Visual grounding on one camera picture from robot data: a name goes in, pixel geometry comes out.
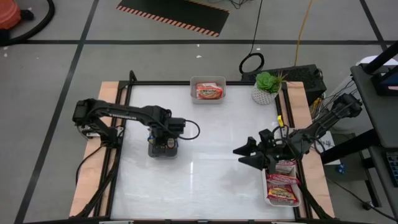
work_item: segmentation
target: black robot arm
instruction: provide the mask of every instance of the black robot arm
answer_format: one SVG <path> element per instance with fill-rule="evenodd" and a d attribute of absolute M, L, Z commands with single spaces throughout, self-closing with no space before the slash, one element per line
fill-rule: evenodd
<path fill-rule="evenodd" d="M 99 134 L 102 142 L 117 144 L 118 130 L 104 124 L 100 120 L 104 116 L 139 121 L 150 127 L 150 156 L 174 156 L 177 153 L 177 138 L 183 134 L 185 119 L 172 118 L 170 110 L 159 106 L 137 108 L 87 99 L 78 101 L 72 120 L 76 126 L 89 126 Z"/>
<path fill-rule="evenodd" d="M 362 111 L 362 103 L 351 94 L 342 94 L 333 102 L 331 110 L 321 118 L 314 121 L 304 129 L 297 129 L 286 138 L 275 139 L 275 130 L 268 129 L 259 132 L 261 142 L 256 145 L 256 140 L 249 137 L 248 143 L 233 153 L 245 157 L 239 162 L 263 170 L 268 169 L 270 174 L 275 172 L 277 161 L 300 160 L 304 154 L 310 152 L 311 145 L 325 135 L 335 123 L 342 118 L 353 118 Z"/>

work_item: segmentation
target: red package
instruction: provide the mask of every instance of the red package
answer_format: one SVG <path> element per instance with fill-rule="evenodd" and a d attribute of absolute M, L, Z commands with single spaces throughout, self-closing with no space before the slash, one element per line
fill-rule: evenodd
<path fill-rule="evenodd" d="M 295 166 L 296 161 L 279 161 L 275 170 L 280 174 L 289 174 Z"/>
<path fill-rule="evenodd" d="M 295 178 L 284 174 L 268 174 L 266 172 L 267 182 L 272 184 L 299 184 L 300 181 Z"/>
<path fill-rule="evenodd" d="M 217 100 L 221 96 L 223 96 L 223 89 L 217 83 L 197 84 L 197 98 L 199 100 Z"/>
<path fill-rule="evenodd" d="M 297 202 L 296 195 L 290 185 L 277 185 L 269 183 L 267 185 L 268 196 L 271 202 L 285 203 L 286 205 L 293 205 Z"/>

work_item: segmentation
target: hazard stripe mat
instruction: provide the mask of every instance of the hazard stripe mat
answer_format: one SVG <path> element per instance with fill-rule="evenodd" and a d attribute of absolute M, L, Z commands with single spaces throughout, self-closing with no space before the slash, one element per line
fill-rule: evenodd
<path fill-rule="evenodd" d="M 229 11 L 187 0 L 122 0 L 117 9 L 218 37 Z"/>

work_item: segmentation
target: white tabletop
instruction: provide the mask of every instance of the white tabletop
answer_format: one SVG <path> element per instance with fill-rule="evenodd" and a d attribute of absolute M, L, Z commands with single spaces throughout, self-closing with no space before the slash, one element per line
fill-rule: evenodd
<path fill-rule="evenodd" d="M 252 86 L 227 86 L 220 105 L 194 105 L 189 86 L 134 86 L 130 106 L 159 105 L 201 127 L 179 140 L 174 159 L 148 156 L 148 130 L 128 121 L 113 200 L 112 219 L 293 220 L 291 208 L 264 201 L 261 172 L 239 163 L 233 149 L 248 136 L 277 126 L 275 104 L 258 105 Z M 187 123 L 182 136 L 196 135 Z"/>

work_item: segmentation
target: wooden frame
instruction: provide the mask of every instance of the wooden frame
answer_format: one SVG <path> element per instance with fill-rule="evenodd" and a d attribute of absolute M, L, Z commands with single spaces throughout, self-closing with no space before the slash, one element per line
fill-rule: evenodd
<path fill-rule="evenodd" d="M 99 91 L 99 100 L 104 100 L 114 103 L 116 94 L 118 92 L 119 82 L 103 82 Z M 311 124 L 312 119 L 308 108 L 307 98 L 305 96 L 303 83 L 289 82 L 287 84 L 290 98 L 290 106 L 292 108 L 292 115 L 296 128 L 305 128 Z M 126 96 L 126 91 L 122 95 L 122 99 Z M 282 107 L 282 114 L 284 120 L 287 121 L 286 105 L 284 103 L 284 96 L 281 92 L 280 103 Z M 106 124 L 111 123 L 111 118 L 103 118 Z M 88 141 L 84 157 L 92 153 L 100 146 L 100 140 L 94 138 Z M 78 184 L 73 198 L 70 216 L 79 213 L 83 207 L 90 201 L 91 197 L 98 188 L 100 182 L 100 175 L 104 161 L 105 150 L 100 151 L 88 159 L 81 167 Z M 325 173 L 323 171 L 322 161 L 320 156 L 311 149 L 310 153 L 304 155 L 302 160 L 303 169 L 305 173 L 305 180 L 308 190 L 312 193 L 319 205 L 326 211 L 327 214 L 334 217 L 333 207 L 329 196 L 328 186 L 326 183 Z M 106 205 L 108 202 L 109 187 L 105 191 L 102 199 L 102 206 L 99 212 L 100 216 L 105 215 Z M 304 206 L 300 206 L 300 216 L 306 217 Z"/>

